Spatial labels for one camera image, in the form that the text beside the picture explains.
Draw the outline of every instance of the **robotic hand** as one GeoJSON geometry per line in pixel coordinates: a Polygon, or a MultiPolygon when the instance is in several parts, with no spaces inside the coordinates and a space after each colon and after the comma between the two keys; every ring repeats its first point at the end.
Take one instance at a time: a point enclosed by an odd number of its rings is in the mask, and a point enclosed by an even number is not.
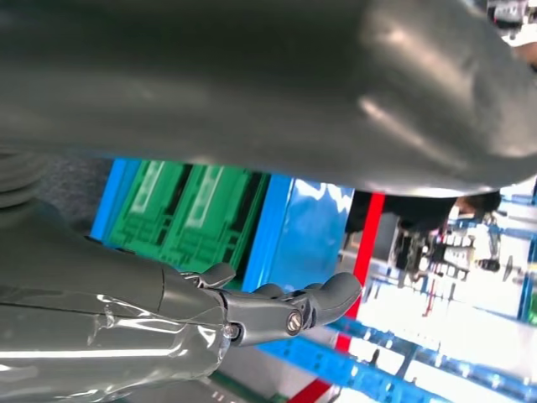
{"type": "Polygon", "coordinates": [[[51,207],[0,209],[0,402],[115,400],[195,379],[230,346],[338,319],[361,287],[339,274],[285,294],[222,290],[226,264],[180,274],[72,232],[51,207]]]}

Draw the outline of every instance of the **person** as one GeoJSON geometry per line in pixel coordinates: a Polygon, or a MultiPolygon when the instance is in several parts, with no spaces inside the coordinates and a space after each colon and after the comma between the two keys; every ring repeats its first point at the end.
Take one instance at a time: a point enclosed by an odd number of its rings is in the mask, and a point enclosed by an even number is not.
{"type": "MultiPolygon", "coordinates": [[[[364,229],[370,207],[371,193],[355,191],[347,219],[347,233],[358,233],[364,229]]],[[[386,196],[383,213],[392,213],[400,218],[400,228],[410,232],[434,231],[442,227],[453,207],[460,214],[482,217],[499,207],[499,191],[475,196],[451,198],[428,198],[411,196],[386,196]]]]}

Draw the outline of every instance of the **robotic finger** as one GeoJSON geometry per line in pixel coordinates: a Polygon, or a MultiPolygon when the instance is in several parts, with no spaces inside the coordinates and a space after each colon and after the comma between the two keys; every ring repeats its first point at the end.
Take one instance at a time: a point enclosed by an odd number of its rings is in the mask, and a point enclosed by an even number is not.
{"type": "MultiPolygon", "coordinates": [[[[203,287],[209,279],[223,284],[230,280],[233,270],[226,264],[217,264],[204,275],[192,277],[203,287]]],[[[226,331],[232,346],[247,346],[282,340],[296,336],[303,330],[325,325],[342,316],[361,294],[361,286],[353,275],[340,273],[324,285],[308,285],[304,290],[284,294],[277,285],[267,284],[253,293],[210,289],[219,295],[226,310],[226,331]]]]}

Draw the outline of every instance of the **dark clothing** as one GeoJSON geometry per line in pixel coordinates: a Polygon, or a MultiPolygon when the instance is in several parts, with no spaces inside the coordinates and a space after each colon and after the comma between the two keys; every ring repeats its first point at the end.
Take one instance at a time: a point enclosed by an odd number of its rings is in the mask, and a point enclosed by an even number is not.
{"type": "MultiPolygon", "coordinates": [[[[347,220],[347,233],[357,233],[364,229],[370,200],[371,193],[354,192],[347,220]]],[[[433,231],[443,226],[456,202],[456,197],[386,196],[384,212],[398,216],[400,226],[408,231],[433,231]]]]}

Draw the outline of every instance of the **gray surface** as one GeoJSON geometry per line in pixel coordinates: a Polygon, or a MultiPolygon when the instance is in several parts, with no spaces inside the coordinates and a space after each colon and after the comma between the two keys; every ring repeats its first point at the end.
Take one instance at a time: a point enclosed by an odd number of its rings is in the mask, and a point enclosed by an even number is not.
{"type": "Polygon", "coordinates": [[[2,21],[0,143],[14,148],[414,196],[537,166],[529,69],[461,2],[27,0],[2,21]]]}
{"type": "Polygon", "coordinates": [[[40,198],[54,205],[76,230],[87,233],[99,207],[112,160],[52,157],[40,198]]]}

